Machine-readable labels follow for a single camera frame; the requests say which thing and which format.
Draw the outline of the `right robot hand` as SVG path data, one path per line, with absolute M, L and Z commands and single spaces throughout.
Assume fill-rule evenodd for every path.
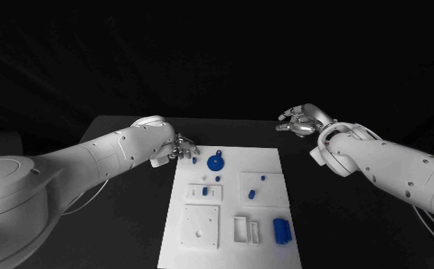
M 314 132 L 321 133 L 324 128 L 332 125 L 337 120 L 311 103 L 305 103 L 285 110 L 278 120 L 286 123 L 275 126 L 276 131 L 291 131 L 298 137 L 305 137 Z

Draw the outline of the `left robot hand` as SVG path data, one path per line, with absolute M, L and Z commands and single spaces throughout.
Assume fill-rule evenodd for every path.
M 193 154 L 194 155 L 200 154 L 200 150 L 194 142 L 181 134 L 175 134 L 174 139 L 171 141 L 171 150 L 168 153 L 168 158 L 190 159 Z

